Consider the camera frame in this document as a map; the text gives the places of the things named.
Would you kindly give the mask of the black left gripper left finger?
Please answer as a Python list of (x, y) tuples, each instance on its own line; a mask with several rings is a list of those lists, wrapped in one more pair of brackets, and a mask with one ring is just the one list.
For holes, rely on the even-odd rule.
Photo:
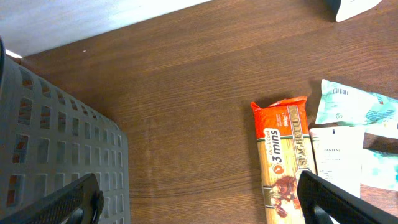
[(99, 223), (104, 195), (94, 174), (86, 174), (28, 207), (1, 220), (2, 224)]

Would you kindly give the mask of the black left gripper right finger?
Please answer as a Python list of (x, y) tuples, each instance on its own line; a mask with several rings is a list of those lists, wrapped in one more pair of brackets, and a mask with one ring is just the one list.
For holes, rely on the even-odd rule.
[(298, 199), (306, 224), (394, 224), (397, 217), (355, 197), (309, 171), (300, 175)]

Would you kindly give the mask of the white shampoo tube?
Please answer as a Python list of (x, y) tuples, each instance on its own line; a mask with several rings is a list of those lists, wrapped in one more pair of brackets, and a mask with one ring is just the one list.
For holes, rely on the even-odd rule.
[(360, 197), (364, 130), (337, 126), (310, 130), (317, 174), (346, 192)]

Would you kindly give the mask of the orange spaghetti packet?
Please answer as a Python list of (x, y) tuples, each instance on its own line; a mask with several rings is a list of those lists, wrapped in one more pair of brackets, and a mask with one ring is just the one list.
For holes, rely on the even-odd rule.
[(303, 171), (317, 172), (306, 102), (299, 96), (267, 108), (251, 103), (267, 223), (305, 222), (297, 186)]

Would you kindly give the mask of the mint green foil pouch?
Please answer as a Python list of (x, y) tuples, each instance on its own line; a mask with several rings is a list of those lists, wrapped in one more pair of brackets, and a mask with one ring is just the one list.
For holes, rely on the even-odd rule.
[(397, 138), (397, 100), (323, 79), (316, 124), (363, 126), (369, 134)]

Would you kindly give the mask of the teal tissue pack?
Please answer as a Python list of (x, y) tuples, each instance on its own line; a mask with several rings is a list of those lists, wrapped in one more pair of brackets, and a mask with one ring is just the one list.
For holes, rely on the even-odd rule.
[(361, 183), (370, 187), (397, 191), (397, 154), (363, 149)]

